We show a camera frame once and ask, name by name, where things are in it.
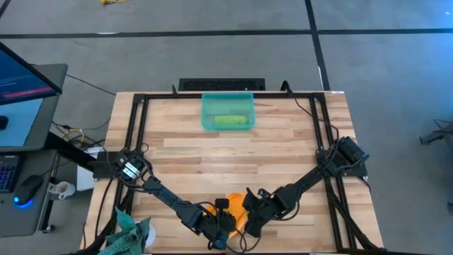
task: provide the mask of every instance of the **green sponge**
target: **green sponge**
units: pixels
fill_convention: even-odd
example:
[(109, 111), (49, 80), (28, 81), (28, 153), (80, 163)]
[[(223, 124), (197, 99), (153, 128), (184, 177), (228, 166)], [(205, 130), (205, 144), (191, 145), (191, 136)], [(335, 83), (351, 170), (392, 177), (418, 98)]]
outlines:
[(244, 115), (222, 115), (214, 117), (215, 125), (245, 125), (248, 118)]

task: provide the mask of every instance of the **computer mouse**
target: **computer mouse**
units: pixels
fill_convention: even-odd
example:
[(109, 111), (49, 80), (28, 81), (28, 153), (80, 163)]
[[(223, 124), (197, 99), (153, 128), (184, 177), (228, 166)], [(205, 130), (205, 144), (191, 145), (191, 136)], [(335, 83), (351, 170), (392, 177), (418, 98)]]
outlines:
[(6, 116), (0, 116), (0, 130), (5, 130), (8, 125), (8, 118)]
[(16, 192), (14, 193), (14, 202), (16, 203), (16, 205), (25, 205), (26, 203), (28, 203), (36, 194), (36, 191), (38, 191), (41, 185), (41, 176), (29, 176), (19, 185), (19, 187), (17, 187)]

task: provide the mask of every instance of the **green cloth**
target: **green cloth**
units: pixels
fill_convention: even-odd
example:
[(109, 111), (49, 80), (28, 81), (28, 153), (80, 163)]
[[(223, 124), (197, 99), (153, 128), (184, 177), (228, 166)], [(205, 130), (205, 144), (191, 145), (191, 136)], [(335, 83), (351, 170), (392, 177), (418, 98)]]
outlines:
[(149, 233), (150, 217), (135, 224), (126, 213), (115, 208), (118, 225), (121, 232), (109, 235), (107, 241), (111, 243), (98, 255), (142, 255)]

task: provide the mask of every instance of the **computer monitor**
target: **computer monitor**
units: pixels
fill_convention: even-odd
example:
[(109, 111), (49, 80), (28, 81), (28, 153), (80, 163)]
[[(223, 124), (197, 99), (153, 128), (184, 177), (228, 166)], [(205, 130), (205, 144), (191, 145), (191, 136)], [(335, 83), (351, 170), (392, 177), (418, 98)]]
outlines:
[(57, 85), (0, 42), (0, 105), (61, 93)]

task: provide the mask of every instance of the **wooden tabletop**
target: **wooden tabletop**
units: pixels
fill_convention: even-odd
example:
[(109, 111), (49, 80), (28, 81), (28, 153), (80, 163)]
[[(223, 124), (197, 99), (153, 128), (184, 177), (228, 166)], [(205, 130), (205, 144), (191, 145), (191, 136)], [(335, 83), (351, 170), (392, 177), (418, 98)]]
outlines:
[[(117, 93), (105, 142), (109, 151), (118, 151), (125, 143), (133, 95), (132, 92)], [(345, 94), (326, 92), (326, 101), (331, 122), (339, 128), (340, 136), (355, 139)], [(308, 99), (301, 98), (298, 102), (310, 111)], [(317, 107), (322, 118), (321, 107)], [(139, 108), (134, 137), (140, 112)], [(259, 188), (272, 192), (293, 183), (316, 166), (313, 120), (297, 107), (294, 99), (255, 99), (256, 125), (248, 131), (207, 132), (201, 126), (200, 113), (201, 99), (149, 102), (144, 134), (144, 142), (149, 145), (146, 158), (153, 164), (156, 177), (183, 200), (214, 201), (230, 193), (244, 192), (247, 187), (254, 193)], [(322, 131), (327, 145), (326, 132)], [(99, 181), (93, 191), (86, 221), (87, 244), (93, 241), (107, 182)], [(382, 247), (368, 188), (353, 177), (344, 178), (344, 183), (353, 219), (372, 242)], [(110, 218), (115, 187), (114, 181), (105, 199), (99, 231)], [(300, 205), (293, 220), (269, 222), (253, 251), (335, 251), (324, 184), (318, 183), (304, 193)], [(156, 240), (145, 252), (209, 252), (206, 238), (184, 227), (174, 211), (152, 195), (135, 194), (132, 216), (136, 220), (151, 216), (156, 228)], [(339, 218), (343, 246), (348, 247), (344, 224)], [(255, 242), (252, 237), (247, 240), (249, 246)], [(239, 238), (233, 237), (228, 243), (239, 250)]]

